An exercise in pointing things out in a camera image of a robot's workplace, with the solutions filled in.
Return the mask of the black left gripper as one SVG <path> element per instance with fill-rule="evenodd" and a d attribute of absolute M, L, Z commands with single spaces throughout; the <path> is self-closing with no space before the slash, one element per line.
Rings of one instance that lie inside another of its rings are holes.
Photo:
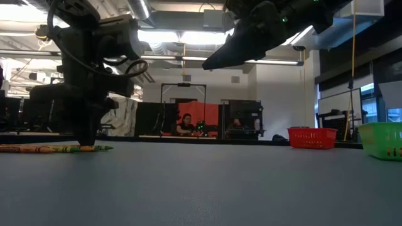
<path fill-rule="evenodd" d="M 60 99 L 65 107 L 75 107 L 73 134 L 81 146 L 94 145 L 101 119 L 115 106 L 108 93 L 130 97 L 134 89 L 135 60 L 124 55 L 98 57 L 92 49 L 92 31 L 98 24 L 60 28 L 48 22 L 50 38 L 61 51 L 62 64 L 57 70 L 63 74 L 63 82 L 30 91 L 31 100 Z"/>

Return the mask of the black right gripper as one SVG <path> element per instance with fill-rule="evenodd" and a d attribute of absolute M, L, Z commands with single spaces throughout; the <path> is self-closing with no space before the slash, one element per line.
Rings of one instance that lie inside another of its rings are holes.
<path fill-rule="evenodd" d="M 277 41 L 317 27 L 317 0 L 227 0 L 225 6 L 237 23 L 228 40 L 203 62 L 204 70 L 261 59 Z"/>

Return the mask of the long ceiling light fixture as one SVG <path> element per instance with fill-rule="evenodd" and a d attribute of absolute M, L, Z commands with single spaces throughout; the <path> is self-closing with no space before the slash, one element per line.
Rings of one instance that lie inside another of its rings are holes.
<path fill-rule="evenodd" d="M 0 57 L 8 58 L 34 58 L 34 59 L 57 59 L 61 58 L 61 53 L 57 51 L 36 51 L 36 50 L 5 50 L 0 49 Z M 165 61 L 189 61 L 204 62 L 206 57 L 198 56 L 168 56 L 168 55 L 142 55 L 142 60 L 165 60 Z M 248 60 L 248 64 L 260 65 L 286 65 L 286 66 L 302 66 L 304 62 L 291 60 Z"/>

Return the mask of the patterned white cloth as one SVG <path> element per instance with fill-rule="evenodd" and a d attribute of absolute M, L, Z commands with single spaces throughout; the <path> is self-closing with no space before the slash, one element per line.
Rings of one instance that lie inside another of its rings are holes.
<path fill-rule="evenodd" d="M 133 137 L 138 103 L 129 98 L 113 97 L 117 109 L 110 110 L 102 119 L 100 133 L 112 137 Z"/>

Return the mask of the grey ceiling unit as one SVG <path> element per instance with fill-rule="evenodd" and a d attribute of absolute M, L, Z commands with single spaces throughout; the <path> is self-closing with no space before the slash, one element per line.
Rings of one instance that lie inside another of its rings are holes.
<path fill-rule="evenodd" d="M 213 9 L 204 9 L 203 11 L 203 27 L 204 28 L 223 28 L 224 12 Z"/>

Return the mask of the black partition panel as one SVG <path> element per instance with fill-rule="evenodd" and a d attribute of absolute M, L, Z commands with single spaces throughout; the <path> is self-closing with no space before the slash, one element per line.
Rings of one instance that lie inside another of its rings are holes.
<path fill-rule="evenodd" d="M 140 102 L 136 110 L 134 135 L 160 136 L 171 133 L 177 122 L 178 105 L 169 103 Z"/>
<path fill-rule="evenodd" d="M 52 132 L 71 134 L 60 100 L 33 102 L 0 97 L 0 132 Z"/>

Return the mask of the black equipment rack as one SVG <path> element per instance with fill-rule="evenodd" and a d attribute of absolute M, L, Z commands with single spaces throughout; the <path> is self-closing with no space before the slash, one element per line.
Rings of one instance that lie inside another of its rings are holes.
<path fill-rule="evenodd" d="M 228 139 L 258 140 L 264 136 L 263 106 L 255 100 L 230 100 L 229 101 L 229 124 L 234 118 L 240 119 L 247 129 L 226 129 Z"/>

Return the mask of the orange partition panel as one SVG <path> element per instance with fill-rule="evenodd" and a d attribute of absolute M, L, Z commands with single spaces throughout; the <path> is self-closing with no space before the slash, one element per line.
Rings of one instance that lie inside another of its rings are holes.
<path fill-rule="evenodd" d="M 191 115 L 190 123 L 196 126 L 200 122 L 204 122 L 204 128 L 210 126 L 213 130 L 208 132 L 208 135 L 217 135 L 217 126 L 219 125 L 219 105 L 205 104 L 203 102 L 191 101 L 178 104 L 178 120 L 177 124 L 182 122 L 185 114 Z"/>

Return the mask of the person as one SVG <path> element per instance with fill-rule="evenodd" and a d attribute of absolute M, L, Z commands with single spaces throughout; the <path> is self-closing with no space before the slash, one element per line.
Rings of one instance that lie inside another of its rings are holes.
<path fill-rule="evenodd" d="M 181 123 L 177 124 L 176 132 L 179 136 L 193 136 L 196 128 L 192 124 L 192 116 L 186 113 L 182 117 Z"/>
<path fill-rule="evenodd" d="M 227 127 L 227 130 L 233 129 L 247 129 L 247 127 L 242 125 L 240 119 L 234 118 Z"/>

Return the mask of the whiteboard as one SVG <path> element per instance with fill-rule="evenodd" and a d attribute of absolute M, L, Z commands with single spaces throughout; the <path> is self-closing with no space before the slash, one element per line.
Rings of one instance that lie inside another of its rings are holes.
<path fill-rule="evenodd" d="M 355 126 L 363 124 L 361 90 L 341 92 L 318 100 L 318 113 L 326 114 L 331 110 L 350 111 L 350 119 L 354 120 Z"/>

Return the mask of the red plastic basket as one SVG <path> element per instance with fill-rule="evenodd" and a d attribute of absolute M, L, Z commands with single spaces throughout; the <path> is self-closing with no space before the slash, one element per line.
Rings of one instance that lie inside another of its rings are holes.
<path fill-rule="evenodd" d="M 300 149 L 331 149 L 335 146 L 336 129 L 288 128 L 290 146 Z"/>

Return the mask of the black pegboard cart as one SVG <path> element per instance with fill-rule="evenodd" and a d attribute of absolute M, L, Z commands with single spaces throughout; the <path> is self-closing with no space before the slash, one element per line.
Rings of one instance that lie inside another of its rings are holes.
<path fill-rule="evenodd" d="M 319 128 L 329 128 L 337 130 L 336 141 L 356 142 L 357 131 L 352 128 L 352 123 L 349 121 L 349 128 L 347 124 L 347 111 L 332 109 L 328 113 L 316 113 L 316 120 Z"/>

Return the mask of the green plastic basket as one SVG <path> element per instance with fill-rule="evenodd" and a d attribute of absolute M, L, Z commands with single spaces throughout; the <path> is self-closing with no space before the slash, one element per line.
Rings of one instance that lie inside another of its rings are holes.
<path fill-rule="evenodd" d="M 366 154 L 387 161 L 402 161 L 402 122 L 371 122 L 359 126 Z"/>

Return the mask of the silver ventilation duct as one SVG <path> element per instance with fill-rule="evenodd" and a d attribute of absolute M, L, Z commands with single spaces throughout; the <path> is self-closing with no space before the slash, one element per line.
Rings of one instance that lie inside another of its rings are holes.
<path fill-rule="evenodd" d="M 147 0 L 126 0 L 128 8 L 137 20 L 145 20 L 151 16 L 151 6 Z"/>

